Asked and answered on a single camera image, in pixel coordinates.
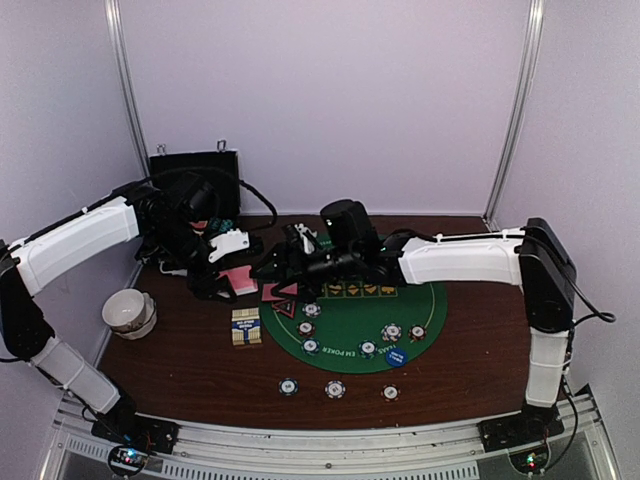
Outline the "green chip stack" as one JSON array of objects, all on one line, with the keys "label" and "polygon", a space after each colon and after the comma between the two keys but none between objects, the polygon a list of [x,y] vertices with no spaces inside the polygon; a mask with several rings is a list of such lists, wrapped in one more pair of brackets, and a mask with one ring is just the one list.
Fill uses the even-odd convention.
[{"label": "green chip stack", "polygon": [[293,378],[284,378],[279,382],[278,390],[284,396],[292,396],[298,393],[299,384]]}]

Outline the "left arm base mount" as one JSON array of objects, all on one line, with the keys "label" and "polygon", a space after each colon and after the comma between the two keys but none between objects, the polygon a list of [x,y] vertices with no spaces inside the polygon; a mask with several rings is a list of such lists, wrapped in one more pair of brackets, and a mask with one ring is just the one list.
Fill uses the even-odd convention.
[{"label": "left arm base mount", "polygon": [[127,433],[122,433],[115,427],[107,427],[103,421],[96,420],[91,427],[91,434],[146,453],[172,454],[179,429],[179,425],[172,421],[136,415],[133,429]]}]

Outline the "blue white chip stack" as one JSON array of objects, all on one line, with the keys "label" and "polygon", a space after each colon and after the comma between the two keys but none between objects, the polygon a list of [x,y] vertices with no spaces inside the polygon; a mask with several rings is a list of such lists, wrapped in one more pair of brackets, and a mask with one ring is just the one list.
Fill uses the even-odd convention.
[{"label": "blue white chip stack", "polygon": [[346,385],[340,380],[331,380],[325,385],[324,391],[330,399],[340,399],[346,394]]}]

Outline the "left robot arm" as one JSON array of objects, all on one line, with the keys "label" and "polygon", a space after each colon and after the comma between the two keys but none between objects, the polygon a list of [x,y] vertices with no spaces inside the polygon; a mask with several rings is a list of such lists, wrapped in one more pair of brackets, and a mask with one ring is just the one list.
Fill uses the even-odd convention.
[{"label": "left robot arm", "polygon": [[196,222],[222,203],[202,169],[180,169],[166,189],[151,178],[114,189],[94,204],[12,244],[1,246],[1,337],[13,361],[33,365],[80,400],[123,444],[144,433],[133,399],[57,336],[34,298],[49,283],[113,246],[142,238],[181,263],[201,300],[232,303],[237,295],[220,263],[230,254],[263,250],[254,232],[199,234]]}]

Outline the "red black chip stack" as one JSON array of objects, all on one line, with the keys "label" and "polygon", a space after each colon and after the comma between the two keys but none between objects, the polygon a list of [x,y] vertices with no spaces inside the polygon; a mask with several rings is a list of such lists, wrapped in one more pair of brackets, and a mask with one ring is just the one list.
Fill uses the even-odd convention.
[{"label": "red black chip stack", "polygon": [[399,399],[401,390],[395,384],[386,384],[382,387],[380,394],[386,402],[395,402]]}]

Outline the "blue small blind button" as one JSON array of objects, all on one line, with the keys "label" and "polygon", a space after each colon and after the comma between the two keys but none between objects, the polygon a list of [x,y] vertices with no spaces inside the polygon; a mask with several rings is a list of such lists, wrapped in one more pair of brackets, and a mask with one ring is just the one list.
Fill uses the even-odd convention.
[{"label": "blue small blind button", "polygon": [[401,368],[408,363],[409,355],[405,350],[394,347],[385,353],[385,361],[391,368]]}]

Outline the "green chip mat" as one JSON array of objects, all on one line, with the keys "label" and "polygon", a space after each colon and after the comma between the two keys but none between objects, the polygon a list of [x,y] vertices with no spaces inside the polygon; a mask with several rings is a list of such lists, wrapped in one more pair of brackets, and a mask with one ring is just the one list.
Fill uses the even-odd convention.
[{"label": "green chip mat", "polygon": [[301,349],[306,355],[316,355],[321,350],[321,344],[315,338],[306,338],[301,344]]},{"label": "green chip mat", "polygon": [[359,343],[358,352],[362,358],[374,358],[377,354],[377,345],[372,340],[364,340]]}]

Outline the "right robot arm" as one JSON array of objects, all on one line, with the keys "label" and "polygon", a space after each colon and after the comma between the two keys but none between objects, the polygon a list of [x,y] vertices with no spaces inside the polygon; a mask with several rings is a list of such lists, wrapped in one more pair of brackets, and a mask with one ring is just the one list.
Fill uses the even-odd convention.
[{"label": "right robot arm", "polygon": [[331,281],[363,280],[382,286],[432,282],[494,282],[522,290],[531,333],[529,374],[512,430],[530,442],[555,419],[555,406],[569,365],[579,320],[574,303],[587,298],[576,284],[576,268],[548,223],[531,218],[521,228],[484,234],[435,236],[401,229],[380,238],[367,215],[326,214],[330,246],[304,227],[287,226],[251,270],[276,291],[294,284],[298,299],[314,301]]}]

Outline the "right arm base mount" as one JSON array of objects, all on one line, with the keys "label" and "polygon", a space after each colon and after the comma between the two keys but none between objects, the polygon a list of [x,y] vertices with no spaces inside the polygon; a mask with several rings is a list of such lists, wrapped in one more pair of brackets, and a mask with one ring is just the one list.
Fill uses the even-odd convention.
[{"label": "right arm base mount", "polygon": [[562,434],[565,428],[561,420],[544,425],[535,419],[526,419],[522,414],[514,414],[481,421],[478,430],[484,451],[489,453],[542,442],[545,437]]}]

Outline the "red-backed card deck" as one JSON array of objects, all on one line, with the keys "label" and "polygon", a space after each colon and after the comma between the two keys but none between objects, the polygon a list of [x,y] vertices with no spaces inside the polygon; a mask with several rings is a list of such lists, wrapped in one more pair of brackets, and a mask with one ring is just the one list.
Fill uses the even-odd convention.
[{"label": "red-backed card deck", "polygon": [[220,278],[227,278],[236,295],[247,295],[259,290],[257,280],[251,277],[251,265],[243,265],[220,272]]}]

